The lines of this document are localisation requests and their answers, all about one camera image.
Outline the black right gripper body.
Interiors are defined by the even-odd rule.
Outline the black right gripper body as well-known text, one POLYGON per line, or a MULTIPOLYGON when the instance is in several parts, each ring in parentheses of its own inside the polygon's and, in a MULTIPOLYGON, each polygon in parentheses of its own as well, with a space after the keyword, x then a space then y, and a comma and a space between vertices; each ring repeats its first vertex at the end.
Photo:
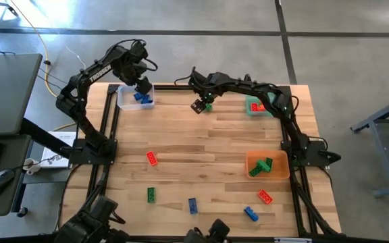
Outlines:
POLYGON ((216 88, 212 86, 194 86, 193 90, 199 96, 196 103, 213 103, 217 97, 216 88))

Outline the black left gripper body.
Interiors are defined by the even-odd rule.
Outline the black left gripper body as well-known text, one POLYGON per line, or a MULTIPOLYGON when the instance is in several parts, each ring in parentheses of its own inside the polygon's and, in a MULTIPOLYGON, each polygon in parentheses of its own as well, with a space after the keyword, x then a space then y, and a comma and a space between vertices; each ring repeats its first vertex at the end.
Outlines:
POLYGON ((147 77, 142 75, 147 71, 147 65, 143 61, 130 63, 123 69, 123 82, 135 87, 135 91, 146 95, 153 87, 147 77))

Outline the clear plastic bin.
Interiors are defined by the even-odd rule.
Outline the clear plastic bin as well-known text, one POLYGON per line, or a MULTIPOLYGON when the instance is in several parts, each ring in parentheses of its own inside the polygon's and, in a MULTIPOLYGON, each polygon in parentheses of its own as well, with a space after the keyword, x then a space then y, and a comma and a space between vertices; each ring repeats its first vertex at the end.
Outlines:
POLYGON ((155 106, 155 90, 154 87, 147 93, 151 99, 153 99, 152 103, 142 104, 141 100, 136 101, 134 98, 134 94, 137 93, 135 91, 135 87, 120 85, 117 89, 117 106, 123 111, 134 111, 134 110, 142 110, 142 109, 152 109, 155 106))

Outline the teal plastic bin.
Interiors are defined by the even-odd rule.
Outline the teal plastic bin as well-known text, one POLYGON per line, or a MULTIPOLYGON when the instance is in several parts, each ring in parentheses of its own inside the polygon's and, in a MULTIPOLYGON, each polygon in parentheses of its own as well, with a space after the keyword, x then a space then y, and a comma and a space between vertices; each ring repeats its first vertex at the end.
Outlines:
POLYGON ((265 116, 272 117, 272 114, 269 111, 251 111, 251 103, 263 104, 257 97, 246 96, 245 97, 245 109, 248 116, 265 116))

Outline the orange plastic bin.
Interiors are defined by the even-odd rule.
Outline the orange plastic bin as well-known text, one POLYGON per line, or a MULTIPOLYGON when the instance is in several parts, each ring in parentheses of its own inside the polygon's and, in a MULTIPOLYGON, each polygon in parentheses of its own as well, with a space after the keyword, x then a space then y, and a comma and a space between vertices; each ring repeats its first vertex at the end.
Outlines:
POLYGON ((250 180, 286 180, 290 177, 288 156, 284 151, 248 151, 246 153, 245 170, 247 178, 250 180), (271 171, 261 171, 256 176, 251 176, 249 172, 257 166, 257 161, 266 158, 272 159, 271 171))

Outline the black diagonal stand leg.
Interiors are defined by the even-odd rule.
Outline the black diagonal stand leg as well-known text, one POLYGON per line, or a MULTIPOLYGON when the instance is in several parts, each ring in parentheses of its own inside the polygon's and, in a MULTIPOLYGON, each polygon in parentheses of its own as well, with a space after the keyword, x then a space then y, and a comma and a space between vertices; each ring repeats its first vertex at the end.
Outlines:
POLYGON ((54 137, 44 129, 40 128, 29 119, 24 118, 20 126, 20 133, 27 134, 33 139, 33 141, 39 143, 45 148, 50 149, 54 153, 61 155, 62 157, 70 158, 70 149, 72 148, 62 140, 54 137))

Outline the grey desk top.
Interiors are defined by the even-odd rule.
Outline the grey desk top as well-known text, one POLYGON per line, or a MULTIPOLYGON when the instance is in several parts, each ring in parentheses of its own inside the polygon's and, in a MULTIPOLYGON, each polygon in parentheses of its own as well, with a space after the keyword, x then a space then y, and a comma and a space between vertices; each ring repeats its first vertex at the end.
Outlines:
POLYGON ((20 131, 41 54, 0 55, 0 136, 20 131))

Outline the white mug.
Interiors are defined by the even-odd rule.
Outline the white mug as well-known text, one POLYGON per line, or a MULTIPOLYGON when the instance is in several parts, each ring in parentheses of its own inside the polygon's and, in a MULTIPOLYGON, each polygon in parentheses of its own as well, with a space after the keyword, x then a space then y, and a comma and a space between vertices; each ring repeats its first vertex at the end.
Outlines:
POLYGON ((34 159, 28 158, 24 161, 24 166, 22 169, 28 174, 32 175, 38 172, 41 168, 41 162, 34 159))

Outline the black desk surface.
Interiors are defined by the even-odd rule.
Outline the black desk surface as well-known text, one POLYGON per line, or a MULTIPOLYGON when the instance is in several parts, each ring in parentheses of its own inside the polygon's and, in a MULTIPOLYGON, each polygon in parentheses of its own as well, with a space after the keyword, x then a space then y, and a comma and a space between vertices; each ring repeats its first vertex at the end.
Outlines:
POLYGON ((15 172, 15 178, 0 195, 0 216, 11 212, 30 142, 31 138, 27 135, 0 136, 0 171, 12 169, 15 172))

